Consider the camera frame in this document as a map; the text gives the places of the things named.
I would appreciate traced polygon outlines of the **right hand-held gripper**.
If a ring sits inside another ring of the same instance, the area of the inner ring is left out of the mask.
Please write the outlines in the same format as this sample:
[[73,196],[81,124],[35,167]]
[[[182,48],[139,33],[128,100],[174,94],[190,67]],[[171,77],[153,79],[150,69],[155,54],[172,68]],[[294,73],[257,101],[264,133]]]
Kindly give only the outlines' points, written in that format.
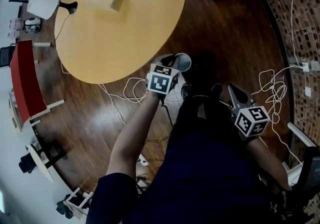
[[246,137],[255,137],[261,135],[270,122],[269,114],[262,105],[258,105],[252,98],[230,83],[227,86],[231,108],[231,122]]

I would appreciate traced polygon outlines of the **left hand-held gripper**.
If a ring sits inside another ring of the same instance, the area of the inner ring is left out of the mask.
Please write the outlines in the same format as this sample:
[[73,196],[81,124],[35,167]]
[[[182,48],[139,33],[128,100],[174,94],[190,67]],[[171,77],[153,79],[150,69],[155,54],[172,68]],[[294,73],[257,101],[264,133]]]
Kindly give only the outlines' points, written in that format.
[[180,76],[179,55],[160,56],[150,65],[146,75],[147,90],[159,94],[168,94],[178,83]]

